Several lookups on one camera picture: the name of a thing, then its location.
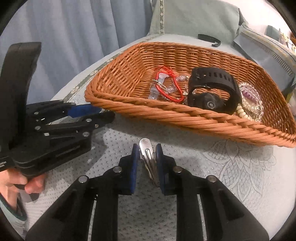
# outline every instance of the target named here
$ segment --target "embroidered floral pattern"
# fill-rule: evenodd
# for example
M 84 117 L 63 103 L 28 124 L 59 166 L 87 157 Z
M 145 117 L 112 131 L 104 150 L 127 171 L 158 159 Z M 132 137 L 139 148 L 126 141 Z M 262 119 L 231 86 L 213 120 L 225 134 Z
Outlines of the embroidered floral pattern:
M 203 155 L 222 164 L 220 181 L 229 189 L 237 187 L 238 196 L 244 201 L 251 188 L 262 195 L 264 172 L 276 164 L 273 147 L 257 147 L 245 143 L 219 140 Z

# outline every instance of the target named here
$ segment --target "black robotic claw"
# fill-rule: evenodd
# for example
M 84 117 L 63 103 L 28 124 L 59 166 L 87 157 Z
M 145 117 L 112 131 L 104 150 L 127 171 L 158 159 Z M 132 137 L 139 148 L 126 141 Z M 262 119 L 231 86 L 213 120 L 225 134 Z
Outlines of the black robotic claw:
M 117 240 L 118 195 L 136 186 L 139 147 L 102 176 L 80 176 L 29 230 L 26 241 L 87 241 L 96 200 L 91 240 Z
M 89 151 L 92 131 L 115 116 L 62 100 L 26 105 L 40 51 L 39 42 L 13 44 L 0 76 L 0 171 L 16 167 L 29 179 Z M 81 118 L 48 125 L 66 116 Z
M 177 241 L 203 241 L 197 195 L 205 217 L 207 240 L 267 241 L 266 230 L 248 209 L 215 176 L 193 176 L 165 156 L 156 146 L 160 188 L 164 195 L 177 195 Z

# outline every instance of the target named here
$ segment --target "red string bracelet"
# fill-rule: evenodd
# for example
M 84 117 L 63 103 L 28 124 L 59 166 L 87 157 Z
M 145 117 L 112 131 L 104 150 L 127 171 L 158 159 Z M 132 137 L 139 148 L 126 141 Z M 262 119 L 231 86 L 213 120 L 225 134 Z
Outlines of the red string bracelet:
M 183 92 L 182 92 L 180 86 L 178 85 L 178 83 L 177 83 L 177 81 L 176 81 L 176 77 L 177 77 L 177 76 L 174 74 L 174 72 L 172 71 L 172 69 L 171 69 L 171 68 L 168 68 L 168 67 L 166 67 L 166 66 L 162 66 L 162 67 L 160 67 L 159 69 L 160 69 L 160 71 L 157 72 L 156 77 L 155 77 L 156 79 L 154 80 L 154 82 L 155 82 L 155 87 L 156 87 L 156 89 L 158 90 L 158 92 L 159 92 L 162 96 L 164 96 L 166 99 L 168 99 L 168 100 L 170 100 L 170 101 L 172 101 L 172 102 L 175 102 L 175 103 L 181 103 L 181 102 L 183 102 L 183 100 L 184 100 L 184 95 L 183 95 Z M 158 77 L 159 77 L 159 74 L 160 74 L 160 73 L 162 73 L 162 74 L 167 74 L 167 75 L 169 75 L 170 77 L 172 77 L 173 82 L 174 82 L 174 85 L 175 85 L 177 91 L 180 93 L 180 98 L 179 98 L 179 99 L 178 99 L 178 98 L 175 98 L 175 97 L 172 97 L 172 96 L 169 96 L 169 95 L 166 93 L 166 92 L 167 92 L 167 88 L 166 88 L 163 84 L 161 84 L 161 83 L 158 82 Z

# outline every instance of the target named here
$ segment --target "blue gripper pad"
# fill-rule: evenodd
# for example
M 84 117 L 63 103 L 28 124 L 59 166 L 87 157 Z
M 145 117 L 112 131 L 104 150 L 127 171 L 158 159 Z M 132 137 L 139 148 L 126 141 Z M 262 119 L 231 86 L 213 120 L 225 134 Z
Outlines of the blue gripper pad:
M 161 192 L 166 196 L 175 195 L 177 189 L 177 180 L 173 173 L 173 168 L 176 166 L 175 159 L 163 154 L 160 143 L 156 145 L 155 159 Z
M 119 194 L 131 195 L 135 192 L 139 159 L 140 152 L 137 144 L 133 145 L 131 155 L 120 158 L 118 166 L 122 168 L 122 177 L 117 184 Z
M 91 104 L 81 104 L 75 105 L 70 110 L 68 110 L 68 116 L 72 118 L 81 117 L 85 115 L 97 114 L 102 111 L 102 108 L 95 107 Z

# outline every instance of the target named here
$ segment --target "white tablecloth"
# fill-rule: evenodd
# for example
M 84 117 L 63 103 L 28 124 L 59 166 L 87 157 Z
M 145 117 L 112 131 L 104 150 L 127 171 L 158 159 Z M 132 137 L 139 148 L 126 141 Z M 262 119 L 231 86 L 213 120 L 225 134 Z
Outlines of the white tablecloth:
M 191 37 L 166 34 L 148 36 L 129 46 L 141 41 L 211 47 L 211 43 Z M 54 99 L 84 104 L 84 91 L 92 77 L 129 46 L 115 51 L 81 72 Z M 221 44 L 218 49 L 241 56 L 227 45 Z M 46 189 L 39 199 L 25 204 L 29 226 L 76 178 L 80 175 L 102 175 L 116 166 L 122 156 L 129 155 L 133 143 L 138 144 L 142 137 L 151 139 L 154 146 L 161 143 L 164 154 L 174 157 L 177 165 L 192 174 L 200 177 L 216 175 L 258 219 L 270 237 L 281 228 L 294 207 L 295 149 L 256 147 L 116 114 L 112 124 L 93 135 L 90 152 L 52 170 Z M 152 185 L 141 162 L 135 194 L 119 197 L 118 229 L 119 240 L 173 240 L 176 236 L 176 197 L 164 197 Z

